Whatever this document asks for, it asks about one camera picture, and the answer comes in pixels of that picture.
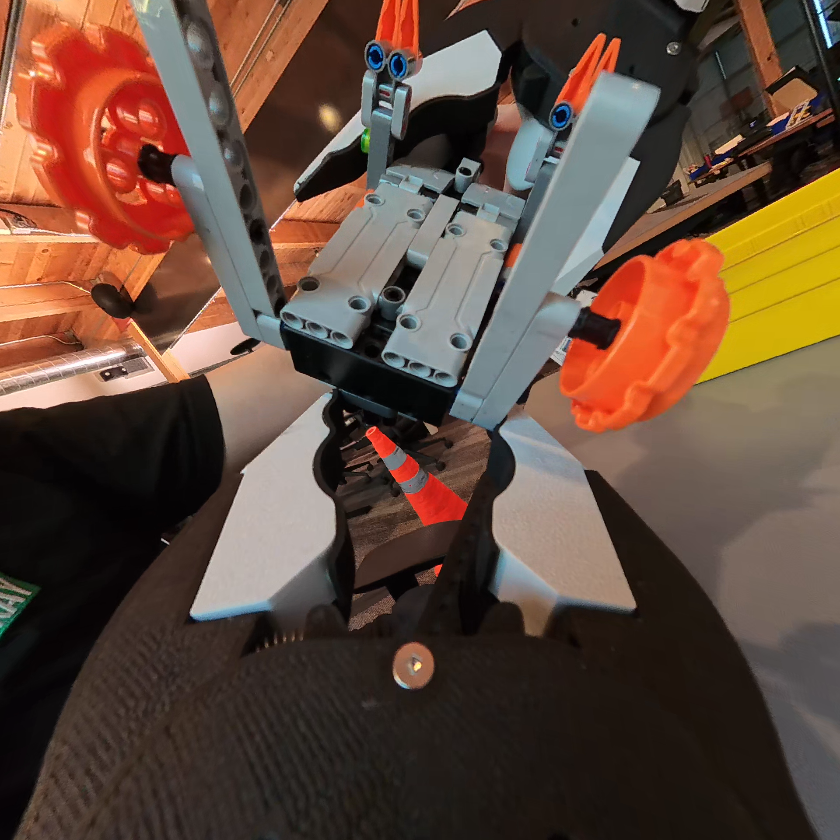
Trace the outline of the orange traffic cone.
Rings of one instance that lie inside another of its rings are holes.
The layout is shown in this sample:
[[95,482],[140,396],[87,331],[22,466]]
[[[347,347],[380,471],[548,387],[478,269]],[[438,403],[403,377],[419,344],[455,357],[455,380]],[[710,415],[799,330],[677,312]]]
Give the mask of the orange traffic cone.
[[437,574],[466,514],[466,502],[377,427],[369,427],[365,435],[423,526],[375,549],[362,570],[381,579],[429,568]]

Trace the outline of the yellow plastic bin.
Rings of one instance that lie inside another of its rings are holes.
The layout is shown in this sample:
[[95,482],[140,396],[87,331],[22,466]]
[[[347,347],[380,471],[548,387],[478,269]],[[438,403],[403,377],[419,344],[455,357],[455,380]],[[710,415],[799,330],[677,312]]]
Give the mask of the yellow plastic bin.
[[730,321],[699,382],[839,334],[839,170],[708,237]]

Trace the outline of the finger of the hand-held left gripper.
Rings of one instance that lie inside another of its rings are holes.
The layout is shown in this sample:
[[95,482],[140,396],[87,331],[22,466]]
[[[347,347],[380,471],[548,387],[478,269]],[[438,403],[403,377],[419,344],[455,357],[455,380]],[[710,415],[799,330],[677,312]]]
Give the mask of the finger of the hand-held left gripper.
[[[435,49],[419,71],[402,84],[411,92],[405,107],[404,135],[389,133],[395,157],[409,154],[438,134],[487,131],[501,85],[502,48],[488,29],[456,32],[433,39]],[[344,124],[301,173],[294,195],[304,203],[349,184],[365,173],[370,153],[362,150],[366,105]]]
[[633,156],[626,157],[621,170],[593,215],[591,220],[591,244],[595,255],[595,263],[603,258],[608,249],[605,241],[622,208],[638,167],[638,160]]

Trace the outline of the silver ceiling duct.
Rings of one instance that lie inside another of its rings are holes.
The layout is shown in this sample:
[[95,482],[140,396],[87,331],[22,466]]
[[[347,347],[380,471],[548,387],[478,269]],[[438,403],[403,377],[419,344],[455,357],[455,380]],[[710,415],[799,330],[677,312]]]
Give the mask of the silver ceiling duct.
[[153,369],[145,352],[135,343],[109,343],[44,360],[14,364],[1,370],[1,396],[10,396],[37,386],[69,380],[77,375],[110,371],[105,382]]

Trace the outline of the grey orange building-block robot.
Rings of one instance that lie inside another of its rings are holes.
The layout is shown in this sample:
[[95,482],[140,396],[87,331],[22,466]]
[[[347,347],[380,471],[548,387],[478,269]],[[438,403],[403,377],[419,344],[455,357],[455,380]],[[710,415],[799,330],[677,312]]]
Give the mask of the grey orange building-block robot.
[[280,310],[292,359],[361,410],[437,424],[451,407],[527,225],[620,41],[600,35],[563,85],[554,129],[511,79],[486,132],[438,134],[395,157],[422,49],[418,2],[383,2],[364,48],[366,192]]

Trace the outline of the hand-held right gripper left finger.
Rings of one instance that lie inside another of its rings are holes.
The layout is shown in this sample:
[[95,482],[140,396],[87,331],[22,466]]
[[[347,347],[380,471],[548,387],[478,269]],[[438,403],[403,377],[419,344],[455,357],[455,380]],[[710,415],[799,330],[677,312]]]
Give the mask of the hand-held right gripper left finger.
[[321,396],[243,472],[190,617],[198,622],[270,613],[278,624],[304,624],[331,603],[328,551],[337,508],[314,472],[328,436]]

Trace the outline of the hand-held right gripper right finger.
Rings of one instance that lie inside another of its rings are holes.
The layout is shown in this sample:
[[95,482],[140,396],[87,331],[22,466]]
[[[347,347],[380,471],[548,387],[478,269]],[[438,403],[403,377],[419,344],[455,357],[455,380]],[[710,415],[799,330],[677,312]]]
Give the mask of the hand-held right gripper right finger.
[[491,435],[421,635],[475,634],[496,607],[503,627],[543,636],[573,608],[636,606],[583,466],[530,415],[510,415]]

